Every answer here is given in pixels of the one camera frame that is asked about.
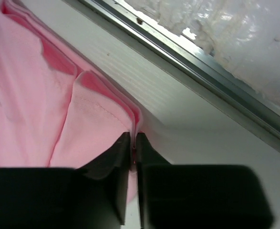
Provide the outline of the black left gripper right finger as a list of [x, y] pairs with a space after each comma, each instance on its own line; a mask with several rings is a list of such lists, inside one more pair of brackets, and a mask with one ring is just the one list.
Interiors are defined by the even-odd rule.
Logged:
[[274, 215], [257, 175], [244, 165], [173, 165], [136, 136], [143, 229], [269, 229]]

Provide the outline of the light pink t-shirt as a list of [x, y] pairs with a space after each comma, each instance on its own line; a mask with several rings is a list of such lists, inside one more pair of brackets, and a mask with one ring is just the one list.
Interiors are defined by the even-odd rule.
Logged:
[[79, 168], [142, 112], [12, 0], [0, 0], [0, 167]]

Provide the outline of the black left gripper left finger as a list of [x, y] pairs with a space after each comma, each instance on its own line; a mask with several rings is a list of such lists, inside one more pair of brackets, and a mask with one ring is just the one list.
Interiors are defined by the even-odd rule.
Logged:
[[118, 229], [125, 222], [129, 133], [78, 168], [0, 168], [0, 229]]

